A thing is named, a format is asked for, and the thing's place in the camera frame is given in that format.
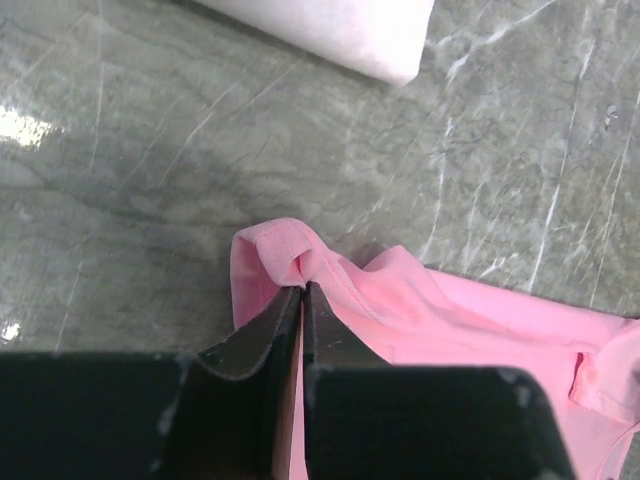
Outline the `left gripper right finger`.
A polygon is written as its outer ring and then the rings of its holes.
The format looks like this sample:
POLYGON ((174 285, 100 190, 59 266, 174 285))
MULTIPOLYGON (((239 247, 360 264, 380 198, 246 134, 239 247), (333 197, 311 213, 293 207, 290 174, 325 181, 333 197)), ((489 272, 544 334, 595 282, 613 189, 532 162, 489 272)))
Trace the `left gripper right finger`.
POLYGON ((551 404, 505 367, 394 366, 303 302, 305 461, 312 479, 571 479, 551 404))

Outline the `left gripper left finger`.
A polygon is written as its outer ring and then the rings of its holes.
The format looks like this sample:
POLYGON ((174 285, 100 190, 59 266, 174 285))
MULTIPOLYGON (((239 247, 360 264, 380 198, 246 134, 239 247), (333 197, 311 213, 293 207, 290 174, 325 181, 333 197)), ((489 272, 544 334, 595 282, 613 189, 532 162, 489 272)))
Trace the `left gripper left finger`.
POLYGON ((270 479, 300 291, 198 353, 1 357, 5 479, 270 479))

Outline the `pink t shirt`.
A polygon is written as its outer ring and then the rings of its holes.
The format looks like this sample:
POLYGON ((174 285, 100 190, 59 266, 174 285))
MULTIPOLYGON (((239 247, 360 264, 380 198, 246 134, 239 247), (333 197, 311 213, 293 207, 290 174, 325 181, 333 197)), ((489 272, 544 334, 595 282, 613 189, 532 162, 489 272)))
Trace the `pink t shirt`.
POLYGON ((359 267, 302 221, 235 234, 233 322, 255 318, 283 287, 317 283, 336 316, 399 365, 507 366, 548 395, 581 479, 616 479, 639 429, 639 323, 424 267, 405 248, 359 267))

